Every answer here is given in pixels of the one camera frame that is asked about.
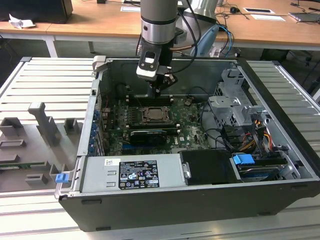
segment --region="motherboard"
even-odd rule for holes
[[[188,97],[117,100],[102,109],[102,121],[106,156],[210,149],[200,103]]]

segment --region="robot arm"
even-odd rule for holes
[[[201,25],[201,31],[209,29],[216,23],[216,5],[217,0],[193,0],[191,8],[194,14],[189,8],[183,15],[193,30],[197,29],[195,18]],[[149,82],[148,95],[157,97],[161,90],[178,81],[170,74],[175,38],[179,34],[176,28],[178,0],[141,0],[140,6],[141,52],[136,73],[140,79]]]

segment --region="desk leg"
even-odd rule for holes
[[[55,39],[53,36],[46,36],[45,39],[46,46],[48,48],[49,54],[51,58],[58,58],[58,54],[55,47]]]
[[[313,95],[313,99],[316,103],[320,102],[320,89]]]
[[[88,41],[88,43],[89,43],[90,53],[94,54],[95,53],[94,43],[92,41]]]

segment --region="blue release tab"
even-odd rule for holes
[[[57,184],[64,184],[69,182],[69,173],[59,173],[55,177]]]
[[[233,157],[233,161],[236,165],[238,164],[254,164],[255,160],[251,154],[237,154]]]

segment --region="power supply label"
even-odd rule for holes
[[[121,161],[119,163],[119,188],[159,188],[157,161]]]

